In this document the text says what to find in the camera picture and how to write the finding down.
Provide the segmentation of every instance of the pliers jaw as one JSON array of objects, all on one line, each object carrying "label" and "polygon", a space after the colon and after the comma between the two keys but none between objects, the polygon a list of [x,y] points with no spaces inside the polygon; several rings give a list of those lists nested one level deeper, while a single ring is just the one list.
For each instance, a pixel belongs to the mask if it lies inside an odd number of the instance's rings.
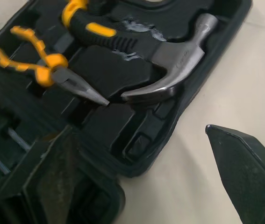
[{"label": "pliers jaw", "polygon": [[67,68],[58,68],[52,74],[55,83],[74,95],[87,98],[97,104],[107,106],[109,101],[98,93],[86,80]]}]

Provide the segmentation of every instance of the tool case tray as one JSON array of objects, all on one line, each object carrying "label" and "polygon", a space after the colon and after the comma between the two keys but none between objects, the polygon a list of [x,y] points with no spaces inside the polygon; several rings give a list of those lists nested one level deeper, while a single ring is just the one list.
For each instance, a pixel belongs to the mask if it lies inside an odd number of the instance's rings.
[{"label": "tool case tray", "polygon": [[[178,2],[185,13],[177,10]],[[139,176],[151,167],[172,135],[180,115],[240,28],[251,0],[164,0],[159,3],[123,0],[113,3],[106,12],[107,18],[121,22],[128,19],[124,16],[128,15],[136,22],[155,24],[155,28],[171,42],[188,40],[201,13],[211,13],[219,19],[216,31],[203,44],[205,56],[174,97],[155,104],[122,101],[121,93],[147,86],[164,76],[165,71],[141,58],[127,61],[107,48],[84,46],[61,23],[64,0],[31,0],[0,31],[0,48],[15,61],[42,63],[30,43],[10,33],[13,26],[34,29],[46,49],[65,55],[69,68],[111,104],[99,106],[55,85],[45,90],[31,76],[0,67],[0,105],[15,113],[18,122],[14,128],[30,144],[53,132],[47,122],[56,127],[55,131],[62,131],[67,125],[78,130],[84,160],[102,175],[109,176],[120,195],[116,176]],[[9,151],[5,151],[5,144],[5,141],[1,142],[0,155],[9,158],[6,162],[10,166],[16,166],[23,159],[23,152],[20,153],[15,144],[8,145]],[[123,199],[119,198],[113,215],[109,214],[113,218],[121,210]],[[109,223],[113,218],[86,223]]]}]

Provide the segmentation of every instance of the yellow handle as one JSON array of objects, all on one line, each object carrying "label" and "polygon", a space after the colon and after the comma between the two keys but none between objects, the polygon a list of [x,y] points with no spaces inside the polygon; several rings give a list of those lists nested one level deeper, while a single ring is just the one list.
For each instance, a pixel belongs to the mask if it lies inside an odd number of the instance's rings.
[{"label": "yellow handle", "polygon": [[117,34],[117,31],[115,29],[102,26],[96,22],[91,22],[87,24],[86,30],[91,31],[97,35],[105,36],[105,37],[112,37]]},{"label": "yellow handle", "polygon": [[15,62],[8,58],[8,56],[0,49],[0,67],[14,68],[16,71],[27,71],[28,69],[34,70],[36,81],[43,87],[50,87],[54,84],[51,78],[51,68],[46,68],[36,64]]},{"label": "yellow handle", "polygon": [[70,25],[70,20],[74,13],[81,9],[87,9],[88,0],[69,0],[68,5],[64,8],[62,12],[62,22],[67,28]]},{"label": "yellow handle", "polygon": [[32,29],[25,29],[19,26],[14,26],[11,29],[11,33],[17,35],[18,37],[31,42],[35,49],[37,50],[39,56],[41,57],[41,59],[43,59],[46,64],[47,61],[45,60],[47,54],[45,53],[45,44],[43,41],[39,40],[36,35],[34,30]]},{"label": "yellow handle", "polygon": [[40,58],[45,61],[46,65],[49,68],[53,69],[57,66],[68,67],[68,60],[62,54],[46,54],[44,42],[36,37],[36,34],[32,29],[14,26],[11,29],[11,33],[26,41],[31,42],[38,52]]}]

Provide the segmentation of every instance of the claw hammer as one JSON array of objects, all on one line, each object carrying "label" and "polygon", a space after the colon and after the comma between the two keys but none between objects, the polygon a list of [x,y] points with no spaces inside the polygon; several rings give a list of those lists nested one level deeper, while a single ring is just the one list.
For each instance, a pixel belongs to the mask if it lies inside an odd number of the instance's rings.
[{"label": "claw hammer", "polygon": [[205,52],[200,45],[215,29],[218,19],[201,14],[191,40],[183,43],[161,42],[144,33],[117,30],[114,23],[87,13],[87,0],[71,0],[62,13],[63,24],[87,45],[100,45],[127,54],[137,53],[143,59],[163,67],[167,74],[157,82],[140,89],[124,92],[121,97],[131,103],[165,99],[176,93]]}]

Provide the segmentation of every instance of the yellow and black handle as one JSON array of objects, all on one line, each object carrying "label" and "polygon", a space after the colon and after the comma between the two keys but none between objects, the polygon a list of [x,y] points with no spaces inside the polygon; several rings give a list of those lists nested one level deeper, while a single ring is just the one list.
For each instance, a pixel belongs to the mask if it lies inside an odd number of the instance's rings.
[{"label": "yellow and black handle", "polygon": [[27,70],[34,70],[36,81],[43,87],[50,87],[54,84],[51,78],[51,72],[55,67],[68,67],[68,61],[62,54],[50,54],[47,55],[45,52],[45,44],[42,40],[36,37],[35,32],[32,29],[22,28],[15,26],[11,29],[11,33],[18,36],[19,38],[29,41],[33,44],[40,58],[44,60],[48,67],[20,63],[9,59],[9,57],[0,49],[0,67],[2,68],[13,68],[16,71],[24,72]]},{"label": "yellow and black handle", "polygon": [[99,45],[127,54],[136,52],[145,59],[150,59],[160,45],[160,41],[148,34],[115,29],[113,23],[87,13],[86,4],[86,0],[72,0],[62,14],[63,24],[84,44]]}]

